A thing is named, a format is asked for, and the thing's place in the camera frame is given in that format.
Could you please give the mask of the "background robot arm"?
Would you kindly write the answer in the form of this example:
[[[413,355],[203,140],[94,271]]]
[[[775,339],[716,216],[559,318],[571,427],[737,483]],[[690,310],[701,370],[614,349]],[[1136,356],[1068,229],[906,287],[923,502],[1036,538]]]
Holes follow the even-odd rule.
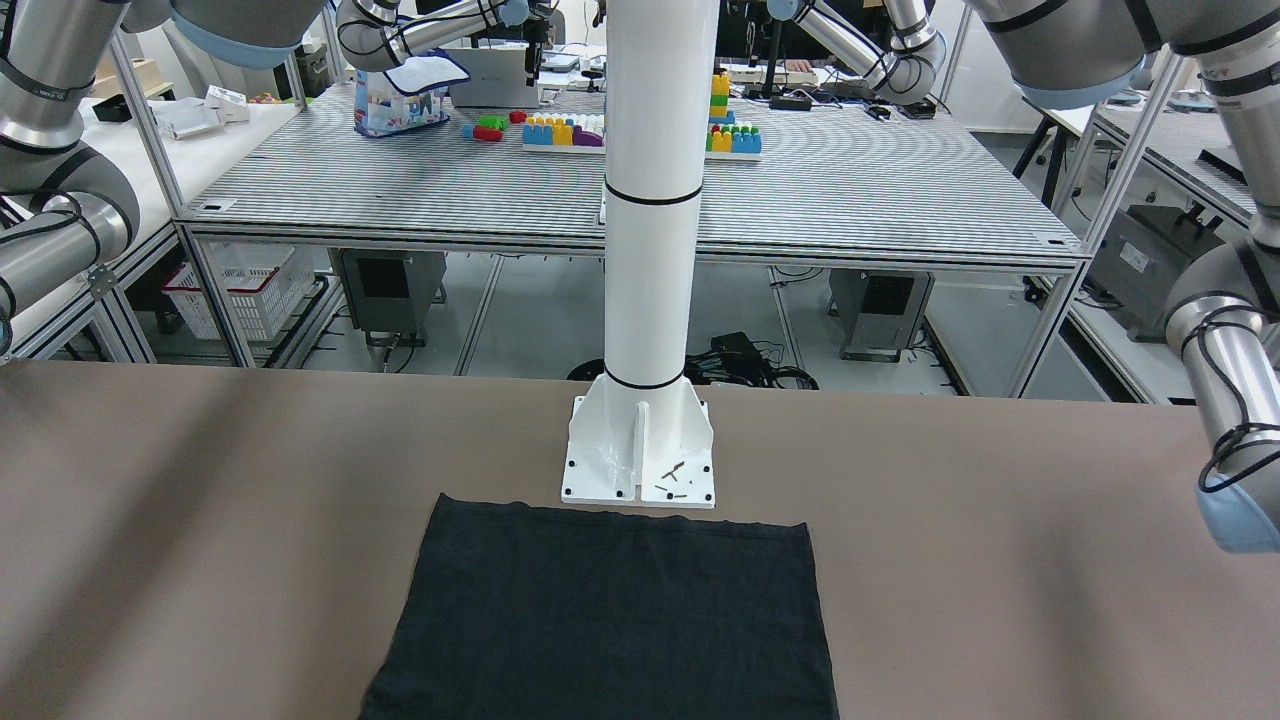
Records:
[[[380,73],[425,56],[449,42],[493,27],[534,26],[543,29],[552,1],[454,1],[413,18],[402,17],[398,1],[342,1],[335,10],[335,37],[357,70]]]

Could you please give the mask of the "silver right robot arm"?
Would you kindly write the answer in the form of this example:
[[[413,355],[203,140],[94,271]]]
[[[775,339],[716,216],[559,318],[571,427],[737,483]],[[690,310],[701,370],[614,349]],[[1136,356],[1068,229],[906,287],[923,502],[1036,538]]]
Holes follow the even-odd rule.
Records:
[[[1,56],[3,348],[12,323],[73,275],[119,258],[140,204],[131,182],[83,141],[81,101],[115,32],[172,22],[237,67],[280,65],[320,1],[5,1]]]

